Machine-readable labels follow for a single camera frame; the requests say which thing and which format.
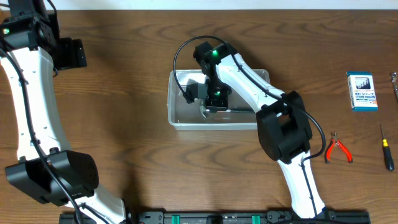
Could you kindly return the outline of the small claw hammer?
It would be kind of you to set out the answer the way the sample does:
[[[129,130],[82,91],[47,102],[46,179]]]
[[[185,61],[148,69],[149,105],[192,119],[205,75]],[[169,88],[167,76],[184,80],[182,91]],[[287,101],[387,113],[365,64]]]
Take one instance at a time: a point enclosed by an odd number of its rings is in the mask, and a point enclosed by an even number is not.
[[[250,109],[227,109],[212,111],[205,106],[199,106],[199,112],[204,120],[230,119],[234,114],[254,114]]]

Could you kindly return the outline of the clear plastic container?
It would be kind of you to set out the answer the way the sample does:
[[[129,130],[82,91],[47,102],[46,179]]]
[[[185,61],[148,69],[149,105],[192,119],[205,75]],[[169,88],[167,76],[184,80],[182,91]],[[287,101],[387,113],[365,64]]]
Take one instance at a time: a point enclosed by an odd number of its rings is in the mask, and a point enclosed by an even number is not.
[[[191,131],[238,131],[256,130],[255,114],[234,114],[230,119],[204,120],[199,112],[203,100],[196,100],[192,104],[186,103],[181,90],[191,83],[204,83],[206,76],[201,70],[177,70],[177,74],[170,73],[167,110],[168,121],[176,130]],[[228,109],[252,109],[235,91],[228,96]]]

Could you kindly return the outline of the red black pliers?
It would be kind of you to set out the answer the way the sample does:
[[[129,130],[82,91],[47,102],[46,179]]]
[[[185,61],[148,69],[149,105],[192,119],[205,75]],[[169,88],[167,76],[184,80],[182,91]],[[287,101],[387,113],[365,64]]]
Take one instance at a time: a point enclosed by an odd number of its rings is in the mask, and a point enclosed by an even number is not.
[[[331,141],[330,141],[330,144],[329,144],[329,146],[327,147],[327,149],[325,151],[325,156],[324,156],[325,163],[326,164],[330,163],[331,153],[333,152],[334,148],[336,148],[336,147],[343,151],[343,153],[345,154],[348,162],[350,164],[352,164],[353,163],[353,156],[352,156],[351,152],[348,150],[348,148],[340,141],[336,131],[331,132]]]

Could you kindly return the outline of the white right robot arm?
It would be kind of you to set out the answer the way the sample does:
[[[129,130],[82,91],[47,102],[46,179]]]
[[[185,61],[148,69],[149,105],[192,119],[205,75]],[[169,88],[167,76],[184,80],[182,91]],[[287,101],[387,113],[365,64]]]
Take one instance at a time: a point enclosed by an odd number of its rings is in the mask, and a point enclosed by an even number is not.
[[[236,92],[255,112],[259,143],[276,161],[285,177],[292,209],[300,218],[316,218],[325,208],[310,166],[313,137],[302,97],[285,93],[261,78],[229,44],[197,45],[193,58],[208,77],[210,106],[221,106],[229,90]]]

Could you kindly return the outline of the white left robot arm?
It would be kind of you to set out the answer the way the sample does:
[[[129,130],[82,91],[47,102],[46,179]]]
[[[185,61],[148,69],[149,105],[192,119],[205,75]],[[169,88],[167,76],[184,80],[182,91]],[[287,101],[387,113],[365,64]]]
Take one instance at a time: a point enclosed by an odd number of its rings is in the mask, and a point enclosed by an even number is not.
[[[1,23],[1,65],[17,119],[17,163],[7,181],[41,204],[74,210],[71,223],[126,223],[122,199],[99,183],[94,159],[73,151],[60,121],[53,79],[87,65],[80,39],[61,37],[56,11],[39,0],[9,0]]]

